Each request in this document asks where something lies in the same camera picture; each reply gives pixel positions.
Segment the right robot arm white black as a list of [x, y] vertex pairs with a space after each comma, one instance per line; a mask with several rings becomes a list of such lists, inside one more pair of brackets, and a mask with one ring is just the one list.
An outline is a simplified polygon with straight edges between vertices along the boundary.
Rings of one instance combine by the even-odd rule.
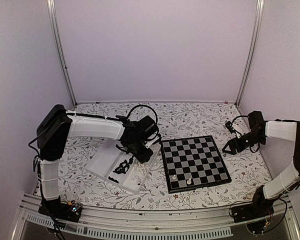
[[261, 111], [244, 116], [248, 120], [247, 133], [235, 126], [235, 121], [225, 127], [235, 137], [222, 148], [226, 154], [236, 155], [253, 147], [261, 151], [271, 171], [272, 180], [257, 188], [248, 214], [259, 218], [274, 201], [300, 186], [300, 120], [264, 120]]

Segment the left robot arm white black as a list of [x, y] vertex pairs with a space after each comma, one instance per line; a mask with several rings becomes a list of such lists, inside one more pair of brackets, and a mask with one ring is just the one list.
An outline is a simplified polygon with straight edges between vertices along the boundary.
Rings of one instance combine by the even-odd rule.
[[53, 216], [64, 213], [58, 189], [58, 165], [68, 139], [80, 137], [104, 138], [119, 141], [117, 148], [132, 154], [140, 163], [153, 155], [151, 145], [161, 140], [158, 117], [146, 115], [132, 121], [129, 116], [115, 117], [78, 113], [55, 105], [36, 130], [27, 145], [35, 151], [34, 170], [40, 183], [41, 199]]

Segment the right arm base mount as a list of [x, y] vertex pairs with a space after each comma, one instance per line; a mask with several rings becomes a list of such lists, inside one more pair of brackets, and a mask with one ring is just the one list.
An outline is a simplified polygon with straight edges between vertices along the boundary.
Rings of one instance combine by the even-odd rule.
[[233, 206], [236, 203], [243, 203], [242, 201], [235, 201], [229, 208], [229, 215], [234, 219], [234, 223], [241, 223], [245, 221], [256, 220], [246, 224], [247, 230], [254, 234], [263, 234], [272, 221], [274, 209], [273, 204], [275, 200], [266, 199], [262, 203], [254, 203], [252, 201], [245, 204]]

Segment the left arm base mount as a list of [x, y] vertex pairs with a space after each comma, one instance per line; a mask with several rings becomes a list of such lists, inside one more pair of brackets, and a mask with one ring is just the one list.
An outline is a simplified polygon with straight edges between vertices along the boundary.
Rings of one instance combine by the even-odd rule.
[[68, 203], [61, 202], [60, 199], [44, 200], [42, 199], [38, 212], [46, 215], [51, 219], [66, 220], [77, 223], [81, 217], [82, 204], [70, 201]]

